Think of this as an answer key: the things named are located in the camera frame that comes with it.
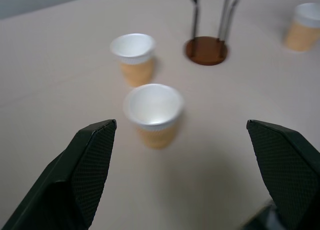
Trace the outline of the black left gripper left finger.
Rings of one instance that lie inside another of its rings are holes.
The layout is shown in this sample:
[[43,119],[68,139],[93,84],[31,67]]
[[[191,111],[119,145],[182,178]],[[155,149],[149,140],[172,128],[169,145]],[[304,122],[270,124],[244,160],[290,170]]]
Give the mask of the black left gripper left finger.
[[88,230],[104,191],[116,129],[115,119],[80,129],[2,230]]

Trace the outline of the orange white paper cup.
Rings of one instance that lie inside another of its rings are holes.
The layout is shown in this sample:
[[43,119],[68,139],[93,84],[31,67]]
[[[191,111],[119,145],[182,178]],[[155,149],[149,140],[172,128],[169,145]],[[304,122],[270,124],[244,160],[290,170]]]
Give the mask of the orange white paper cup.
[[150,35],[131,33],[117,37],[110,44],[119,59],[123,76],[130,86],[150,83],[155,69],[156,41]]
[[173,87],[146,84],[134,88],[123,102],[126,117],[143,143],[153,149],[167,147],[180,128],[185,101]]
[[320,3],[303,3],[295,7],[291,25],[284,38],[286,48],[309,51],[320,39]]

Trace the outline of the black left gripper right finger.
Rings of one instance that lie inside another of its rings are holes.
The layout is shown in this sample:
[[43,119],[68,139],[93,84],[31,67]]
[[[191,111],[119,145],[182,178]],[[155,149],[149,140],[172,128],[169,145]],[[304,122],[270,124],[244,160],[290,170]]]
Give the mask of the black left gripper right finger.
[[320,152],[299,132],[246,124],[263,182],[287,230],[320,230]]

